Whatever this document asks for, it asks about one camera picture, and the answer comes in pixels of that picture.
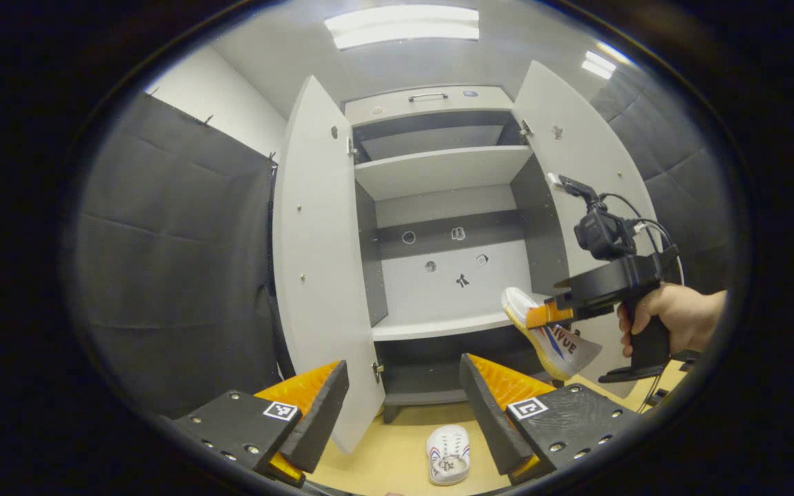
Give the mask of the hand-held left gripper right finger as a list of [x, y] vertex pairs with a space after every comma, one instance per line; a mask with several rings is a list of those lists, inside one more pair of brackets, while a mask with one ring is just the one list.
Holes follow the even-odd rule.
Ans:
[[554, 387], [465, 353], [459, 380], [499, 474], [517, 486], [579, 464], [642, 415], [589, 387]]

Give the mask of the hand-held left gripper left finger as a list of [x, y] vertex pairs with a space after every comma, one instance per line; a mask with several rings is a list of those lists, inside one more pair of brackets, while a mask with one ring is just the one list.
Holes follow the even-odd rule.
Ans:
[[300, 488], [316, 470], [349, 392], [344, 360], [256, 393], [230, 390], [174, 424], [243, 470]]

